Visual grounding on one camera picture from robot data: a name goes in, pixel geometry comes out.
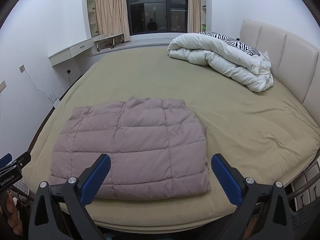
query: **black clamp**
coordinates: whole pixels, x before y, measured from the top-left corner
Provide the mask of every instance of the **black clamp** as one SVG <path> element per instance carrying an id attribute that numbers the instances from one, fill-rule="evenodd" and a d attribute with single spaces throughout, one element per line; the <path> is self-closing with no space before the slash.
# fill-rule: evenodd
<path id="1" fill-rule="evenodd" d="M 79 178 L 71 177 L 59 185 L 41 182 L 31 212 L 29 239 L 72 240 L 74 236 L 66 224 L 59 205 L 65 203 L 82 240 L 105 240 L 85 209 L 85 205 L 93 201 L 110 167 L 110 157 L 101 154 Z"/>
<path id="2" fill-rule="evenodd" d="M 259 217 L 247 239 L 293 239 L 291 209 L 281 182 L 264 185 L 256 183 L 253 178 L 244 178 L 221 154 L 212 157 L 211 166 L 229 201 L 237 206 L 216 240 L 239 240 L 257 203 L 261 203 Z"/>

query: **zebra print pillow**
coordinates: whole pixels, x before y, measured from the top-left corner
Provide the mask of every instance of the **zebra print pillow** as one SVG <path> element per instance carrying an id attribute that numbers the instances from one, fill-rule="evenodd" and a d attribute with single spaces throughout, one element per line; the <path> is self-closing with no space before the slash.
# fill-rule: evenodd
<path id="1" fill-rule="evenodd" d="M 211 32 L 200 32 L 200 34 L 207 35 L 207 36 L 214 37 L 214 38 L 217 38 L 219 40 L 222 40 L 226 44 L 231 45 L 233 47 L 236 47 L 236 48 L 244 51 L 245 53 L 249 54 L 250 56 L 253 56 L 253 55 L 260 56 L 260 55 L 262 55 L 261 52 L 257 51 L 255 48 L 251 47 L 250 45 L 245 44 L 245 43 L 243 43 L 241 41 L 237 41 L 237 40 L 234 40 L 232 38 L 229 38 L 228 36 L 224 36 L 224 35 L 221 35 L 221 34 L 218 34 L 218 33 L 211 33 Z"/>

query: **headboard panel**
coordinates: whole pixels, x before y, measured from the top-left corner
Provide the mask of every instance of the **headboard panel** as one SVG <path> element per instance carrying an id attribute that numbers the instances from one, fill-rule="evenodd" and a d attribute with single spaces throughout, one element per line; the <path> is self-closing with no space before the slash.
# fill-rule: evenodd
<path id="1" fill-rule="evenodd" d="M 273 76 L 320 124 L 320 49 L 275 26 L 244 20 L 240 41 L 270 56 Z"/>

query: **white wall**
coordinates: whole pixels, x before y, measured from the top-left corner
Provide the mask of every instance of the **white wall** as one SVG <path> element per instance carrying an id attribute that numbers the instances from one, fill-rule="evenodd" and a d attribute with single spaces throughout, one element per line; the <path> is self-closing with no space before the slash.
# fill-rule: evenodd
<path id="1" fill-rule="evenodd" d="M 29 147 L 52 108 L 46 95 L 60 97 L 80 71 L 75 59 L 52 67 L 48 56 L 86 39 L 82 0 L 20 0 L 0 30 L 0 157 L 18 157 Z M 26 72 L 20 73 L 19 66 Z"/>
<path id="2" fill-rule="evenodd" d="M 212 0 L 211 18 L 212 31 L 232 38 L 240 36 L 248 19 L 293 32 L 320 48 L 320 28 L 302 0 Z"/>
<path id="3" fill-rule="evenodd" d="M 86 0 L 63 0 L 62 5 L 69 45 L 91 38 Z"/>

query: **mattress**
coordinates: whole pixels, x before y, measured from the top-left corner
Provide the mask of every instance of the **mattress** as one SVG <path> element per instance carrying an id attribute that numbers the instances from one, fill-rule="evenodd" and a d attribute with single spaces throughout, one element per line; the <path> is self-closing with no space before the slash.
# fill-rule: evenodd
<path id="1" fill-rule="evenodd" d="M 221 153 L 244 177 L 258 183 L 289 184 L 312 161 L 320 129 L 301 103 L 277 80 L 254 93 L 211 67 L 170 58 L 166 46 L 107 53 L 76 82 L 44 126 L 22 170 L 36 192 L 49 180 L 53 145 L 62 125 L 79 106 L 140 98 L 185 100 L 207 128 L 207 156 Z M 165 233 L 199 227 L 232 213 L 210 170 L 206 194 L 158 201 L 95 199 L 86 206 L 96 224 L 136 233 Z"/>

